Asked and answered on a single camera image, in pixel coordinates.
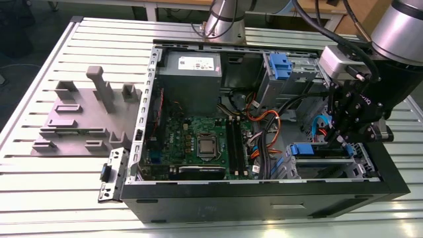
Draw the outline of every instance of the blue cable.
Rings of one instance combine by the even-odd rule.
[[[315,135],[317,135],[317,125],[318,125],[319,118],[323,120],[326,125],[330,124],[330,120],[327,119],[326,116],[323,116],[323,115],[317,116],[315,120],[313,120],[313,124],[311,124],[311,136],[313,137],[315,137]]]

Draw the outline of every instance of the table leg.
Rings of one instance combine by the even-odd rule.
[[[149,21],[158,21],[158,5],[153,2],[146,2],[147,19]]]
[[[59,2],[58,1],[48,1],[47,3],[48,3],[48,6],[51,7],[52,12],[59,11],[59,7],[58,7]]]

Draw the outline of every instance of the white label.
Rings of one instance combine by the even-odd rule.
[[[178,69],[186,70],[211,70],[214,71],[213,58],[205,57],[181,57]]]
[[[254,173],[259,173],[261,172],[261,167],[254,165],[253,166],[253,170],[251,170]]]
[[[261,103],[258,103],[257,100],[253,100],[251,104],[253,104],[257,108],[259,108]]]

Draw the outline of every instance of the metal bracket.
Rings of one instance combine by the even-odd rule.
[[[122,202],[121,193],[125,186],[130,152],[125,148],[111,151],[109,161],[103,166],[101,180],[102,188],[99,203]]]

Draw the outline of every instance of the motherboard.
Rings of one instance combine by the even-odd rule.
[[[179,180],[173,174],[182,172],[199,180],[254,179],[243,146],[253,133],[250,121],[167,118],[165,127],[163,149],[150,149],[142,165],[146,180]]]

